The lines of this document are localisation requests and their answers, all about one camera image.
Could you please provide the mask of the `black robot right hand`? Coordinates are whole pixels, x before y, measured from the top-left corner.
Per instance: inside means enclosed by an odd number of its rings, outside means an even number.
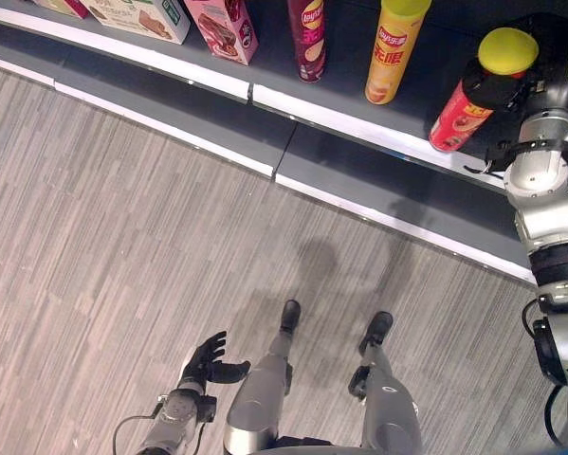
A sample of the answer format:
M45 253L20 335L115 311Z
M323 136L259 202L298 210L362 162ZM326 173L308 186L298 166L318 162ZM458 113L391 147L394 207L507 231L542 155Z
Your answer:
M485 109L568 112L568 18L538 12L490 30L467 63L462 90Z

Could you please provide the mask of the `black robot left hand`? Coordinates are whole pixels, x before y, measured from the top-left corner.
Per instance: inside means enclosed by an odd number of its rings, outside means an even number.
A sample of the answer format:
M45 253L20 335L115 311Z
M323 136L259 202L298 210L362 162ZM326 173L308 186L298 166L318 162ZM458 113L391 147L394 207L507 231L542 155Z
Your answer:
M242 363L223 362L221 357L225 354L226 342L227 332L221 331L198 346L184 366L177 387L183 389L195 384L203 394L208 382L234 384L244 379L251 363L247 360Z

